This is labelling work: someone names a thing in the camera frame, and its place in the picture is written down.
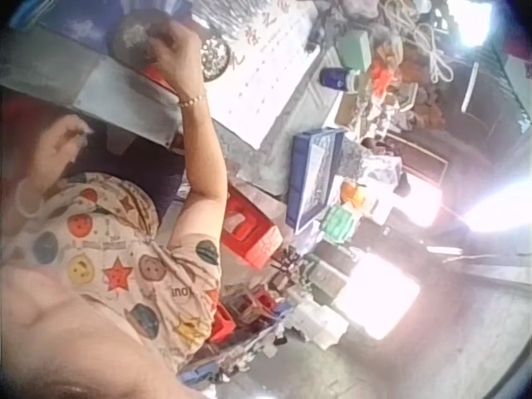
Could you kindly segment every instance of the gold bracelet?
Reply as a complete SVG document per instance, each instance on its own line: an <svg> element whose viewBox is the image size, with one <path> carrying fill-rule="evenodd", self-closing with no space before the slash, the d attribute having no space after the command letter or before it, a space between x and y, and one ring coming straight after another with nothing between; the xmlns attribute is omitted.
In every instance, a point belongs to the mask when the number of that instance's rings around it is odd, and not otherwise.
<svg viewBox="0 0 532 399"><path fill-rule="evenodd" d="M200 94L197 97L194 97L192 100L188 100L185 102L178 102L177 105L180 106L180 108L189 108L191 106L195 106L198 102L203 100L206 97L206 94Z"/></svg>

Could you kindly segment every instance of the red crate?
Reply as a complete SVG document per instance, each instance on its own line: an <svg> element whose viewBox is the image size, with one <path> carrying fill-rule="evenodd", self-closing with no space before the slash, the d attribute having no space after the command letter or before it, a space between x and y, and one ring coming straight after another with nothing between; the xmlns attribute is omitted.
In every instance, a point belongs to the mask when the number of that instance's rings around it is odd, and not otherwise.
<svg viewBox="0 0 532 399"><path fill-rule="evenodd" d="M229 185L225 217L244 217L232 232L222 230L221 242L245 260L249 266L262 269L275 250L283 243L278 227L245 195Z"/></svg>
<svg viewBox="0 0 532 399"><path fill-rule="evenodd" d="M216 313L214 314L214 321L212 324L212 332L209 337L209 342L219 343L230 336L236 323L227 311L227 309L221 303L216 307Z"/></svg>

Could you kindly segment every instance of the woman's hand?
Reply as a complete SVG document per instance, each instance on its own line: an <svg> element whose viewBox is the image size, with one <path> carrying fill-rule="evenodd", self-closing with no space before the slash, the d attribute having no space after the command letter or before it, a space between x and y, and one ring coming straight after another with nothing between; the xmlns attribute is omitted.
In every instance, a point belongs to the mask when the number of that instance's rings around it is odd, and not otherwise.
<svg viewBox="0 0 532 399"><path fill-rule="evenodd" d="M91 128L79 116L63 116L46 129L37 143L28 173L32 188L44 193L76 160Z"/></svg>
<svg viewBox="0 0 532 399"><path fill-rule="evenodd" d="M175 21L168 21L151 34L156 65L177 96L188 101L204 94L200 37Z"/></svg>

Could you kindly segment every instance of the plastic bottle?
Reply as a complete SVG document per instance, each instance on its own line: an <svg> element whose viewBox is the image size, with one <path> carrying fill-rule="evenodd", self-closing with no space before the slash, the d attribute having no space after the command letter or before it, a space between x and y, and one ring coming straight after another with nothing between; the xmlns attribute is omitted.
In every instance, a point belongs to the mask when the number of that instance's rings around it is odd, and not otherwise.
<svg viewBox="0 0 532 399"><path fill-rule="evenodd" d="M356 93L360 71L347 68L323 68L319 74L319 82L329 89Z"/></svg>

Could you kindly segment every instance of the red box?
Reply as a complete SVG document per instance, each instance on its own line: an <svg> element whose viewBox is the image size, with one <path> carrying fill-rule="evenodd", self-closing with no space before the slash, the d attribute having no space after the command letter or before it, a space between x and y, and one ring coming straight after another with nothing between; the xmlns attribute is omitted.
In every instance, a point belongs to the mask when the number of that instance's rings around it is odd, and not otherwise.
<svg viewBox="0 0 532 399"><path fill-rule="evenodd" d="M227 309L221 303L216 307L216 313L214 314L214 321L212 324L212 332L209 337L209 342L218 343L225 340L230 336L236 323L227 311Z"/></svg>

